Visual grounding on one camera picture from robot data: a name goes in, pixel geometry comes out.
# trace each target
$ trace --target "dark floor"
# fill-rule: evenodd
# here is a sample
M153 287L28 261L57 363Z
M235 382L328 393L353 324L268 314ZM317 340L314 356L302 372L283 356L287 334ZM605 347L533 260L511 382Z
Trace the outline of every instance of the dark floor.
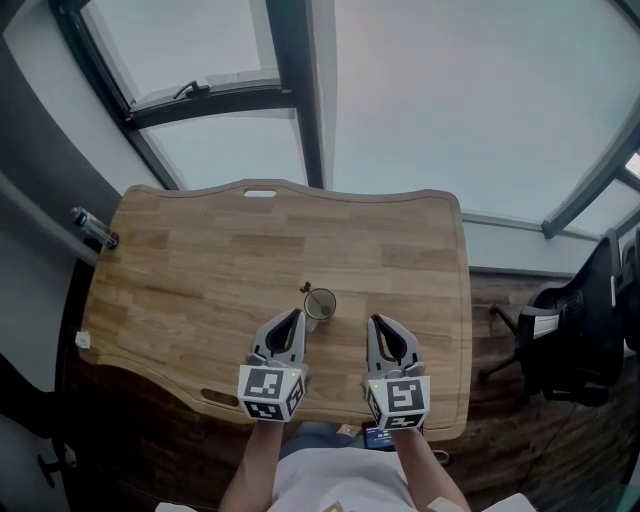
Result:
M540 511L610 511L638 433L635 358L625 362L610 402L597 409L539 396L516 407L522 386L517 365L484 387L477 383L478 369L513 350L510 332L490 319L489 306L509 304L517 314L543 282L472 274L467 428L458 439L432 447L450 452L450 474L474 510L520 490ZM90 366L73 353L66 362L65 423L78 458L78 476L67 485L72 506L81 500L79 510L154 510L165 500L216 510L247 427L197 414L124 370Z

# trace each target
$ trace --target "black metal frame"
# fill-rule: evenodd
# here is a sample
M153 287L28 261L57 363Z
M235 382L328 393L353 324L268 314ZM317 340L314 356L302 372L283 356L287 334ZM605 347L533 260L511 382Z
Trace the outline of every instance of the black metal frame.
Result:
M80 10L90 0L49 0L71 53L120 131L158 181L178 184L140 130L172 121L214 114L295 108L309 186L324 188L318 123L315 48L309 0L266 0L280 83L208 91L132 110L104 61Z

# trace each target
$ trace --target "black office chair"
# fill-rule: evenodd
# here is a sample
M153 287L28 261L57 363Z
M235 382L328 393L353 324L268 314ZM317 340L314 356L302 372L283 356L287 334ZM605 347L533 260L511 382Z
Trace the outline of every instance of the black office chair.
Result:
M622 250L622 270L616 277L616 300L627 346L640 351L640 228Z
M499 305L491 308L516 336L514 355L480 372L480 383L516 361L522 366L526 403L533 394L547 400L602 405L608 386L622 371L624 343L615 277L620 250L608 230L575 277L565 285L549 284L522 308L516 323Z

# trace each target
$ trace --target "white wall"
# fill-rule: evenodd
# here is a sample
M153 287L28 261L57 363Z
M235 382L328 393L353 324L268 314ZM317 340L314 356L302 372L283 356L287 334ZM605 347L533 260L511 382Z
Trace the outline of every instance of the white wall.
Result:
M6 203L0 206L0 353L34 386L52 391L75 259L15 213ZM0 416L0 446L0 502L8 510L68 510L60 474L53 475L56 488L51 489L38 467L39 454L45 462L57 460L50 440Z
M47 2L23 5L4 37L49 114L118 192L139 183L162 188L84 78Z
M493 269L524 269L533 273L573 274L596 242L566 236L547 240L542 233L464 223L469 265Z

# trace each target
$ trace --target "person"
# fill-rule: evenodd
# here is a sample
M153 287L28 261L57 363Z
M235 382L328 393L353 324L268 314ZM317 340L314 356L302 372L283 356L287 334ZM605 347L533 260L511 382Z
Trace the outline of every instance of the person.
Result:
M470 512L415 428L392 430L396 452L380 452L354 447L335 425L303 424L281 457L283 431L256 423L220 512L426 511L439 497Z

